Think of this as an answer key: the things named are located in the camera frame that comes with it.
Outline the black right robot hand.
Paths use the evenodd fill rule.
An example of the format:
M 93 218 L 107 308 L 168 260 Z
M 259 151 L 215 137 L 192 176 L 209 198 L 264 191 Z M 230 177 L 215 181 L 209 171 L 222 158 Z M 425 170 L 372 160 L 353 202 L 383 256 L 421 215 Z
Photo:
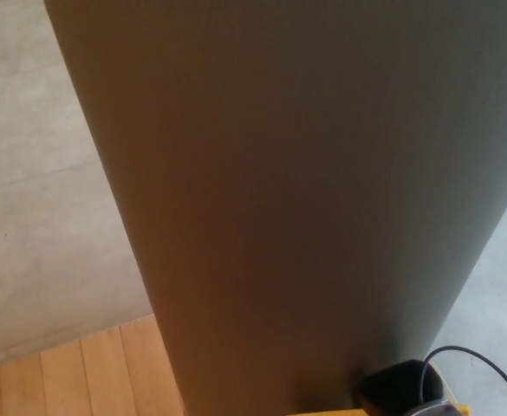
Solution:
M 354 389 L 354 403 L 368 415 L 404 415 L 415 407 L 445 397 L 437 371 L 428 366 L 423 382 L 423 401 L 419 389 L 424 362 L 407 360 L 371 373 Z

